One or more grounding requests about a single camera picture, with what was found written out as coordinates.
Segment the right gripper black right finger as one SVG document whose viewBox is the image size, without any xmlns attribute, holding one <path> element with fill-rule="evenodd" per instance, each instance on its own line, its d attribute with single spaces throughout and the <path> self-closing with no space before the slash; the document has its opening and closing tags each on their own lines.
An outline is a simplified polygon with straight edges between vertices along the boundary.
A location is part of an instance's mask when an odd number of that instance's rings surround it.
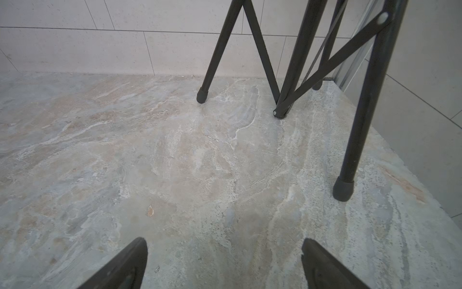
<svg viewBox="0 0 462 289">
<path fill-rule="evenodd" d="M 314 239 L 304 239 L 302 265 L 309 289 L 369 289 Z"/>
</svg>

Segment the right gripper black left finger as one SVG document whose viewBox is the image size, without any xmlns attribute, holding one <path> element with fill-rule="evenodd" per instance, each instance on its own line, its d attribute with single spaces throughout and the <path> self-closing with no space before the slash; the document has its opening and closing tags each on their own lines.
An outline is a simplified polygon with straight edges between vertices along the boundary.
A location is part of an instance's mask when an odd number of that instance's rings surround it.
<svg viewBox="0 0 462 289">
<path fill-rule="evenodd" d="M 147 242 L 137 237 L 78 289 L 140 289 L 147 261 Z"/>
</svg>

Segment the black music stand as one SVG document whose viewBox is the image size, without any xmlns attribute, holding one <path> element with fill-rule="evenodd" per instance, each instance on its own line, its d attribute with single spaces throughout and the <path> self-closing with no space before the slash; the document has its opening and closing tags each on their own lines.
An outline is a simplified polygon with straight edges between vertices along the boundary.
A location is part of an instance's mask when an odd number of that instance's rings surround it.
<svg viewBox="0 0 462 289">
<path fill-rule="evenodd" d="M 340 174 L 333 186 L 333 197 L 341 202 L 349 201 L 354 192 L 354 178 L 366 138 L 377 106 L 389 62 L 397 41 L 399 30 L 407 8 L 407 1 L 385 1 L 382 11 L 355 34 L 335 55 L 331 54 L 339 25 L 344 14 L 346 1 L 337 1 L 330 31 L 321 47 L 320 67 L 302 84 L 298 84 L 308 53 L 314 41 L 321 18 L 326 8 L 326 1 L 309 1 L 300 26 L 288 71 L 282 87 L 277 85 L 276 76 L 268 55 L 255 8 L 251 1 L 232 1 L 221 29 L 217 44 L 208 66 L 203 84 L 197 92 L 196 100 L 203 104 L 208 97 L 209 88 L 232 34 L 237 18 L 244 11 L 251 34 L 254 38 L 265 75 L 270 86 L 276 108 L 275 118 L 284 119 L 293 103 L 310 89 L 315 90 L 332 70 L 373 39 L 372 53 L 353 126 L 346 147 Z"/>
</svg>

